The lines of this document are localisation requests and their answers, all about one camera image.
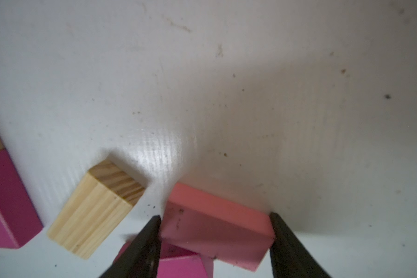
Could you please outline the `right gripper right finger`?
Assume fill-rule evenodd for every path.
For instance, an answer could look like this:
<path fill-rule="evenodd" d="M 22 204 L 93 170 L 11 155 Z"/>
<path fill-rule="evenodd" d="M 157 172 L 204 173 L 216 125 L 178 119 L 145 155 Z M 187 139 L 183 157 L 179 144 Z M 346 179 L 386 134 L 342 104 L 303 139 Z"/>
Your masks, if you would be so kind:
<path fill-rule="evenodd" d="M 330 278 L 311 256 L 280 215 L 272 212 L 270 220 L 275 241 L 270 248 L 272 272 L 275 278 Z"/>

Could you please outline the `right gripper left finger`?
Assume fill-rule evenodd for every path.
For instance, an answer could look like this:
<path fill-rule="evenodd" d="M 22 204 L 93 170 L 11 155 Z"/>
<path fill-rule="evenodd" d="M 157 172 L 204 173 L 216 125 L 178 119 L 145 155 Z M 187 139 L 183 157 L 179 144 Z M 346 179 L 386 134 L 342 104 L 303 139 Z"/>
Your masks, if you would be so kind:
<path fill-rule="evenodd" d="M 100 277 L 156 278 L 161 253 L 161 217 L 153 216 L 128 248 Z"/>

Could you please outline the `magenta block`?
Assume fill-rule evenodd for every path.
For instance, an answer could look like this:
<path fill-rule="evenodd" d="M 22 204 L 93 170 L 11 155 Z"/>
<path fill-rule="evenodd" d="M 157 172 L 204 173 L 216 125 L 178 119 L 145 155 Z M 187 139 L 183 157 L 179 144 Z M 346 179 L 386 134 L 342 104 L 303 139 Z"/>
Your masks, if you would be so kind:
<path fill-rule="evenodd" d="M 127 244 L 123 246 L 117 259 L 128 246 Z M 213 272 L 214 264 L 212 258 L 161 241 L 161 253 L 156 278 L 212 278 Z"/>
<path fill-rule="evenodd" d="M 0 248 L 19 249 L 43 227 L 10 155 L 0 150 Z"/>

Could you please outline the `light pink block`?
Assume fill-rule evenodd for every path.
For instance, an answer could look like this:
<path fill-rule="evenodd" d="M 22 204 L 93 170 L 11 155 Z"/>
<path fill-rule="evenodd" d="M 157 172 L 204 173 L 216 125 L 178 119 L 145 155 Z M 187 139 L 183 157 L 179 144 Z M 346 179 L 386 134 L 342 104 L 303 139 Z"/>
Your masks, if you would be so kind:
<path fill-rule="evenodd" d="M 166 201 L 159 237 L 251 272 L 276 239 L 269 215 L 182 183 Z"/>

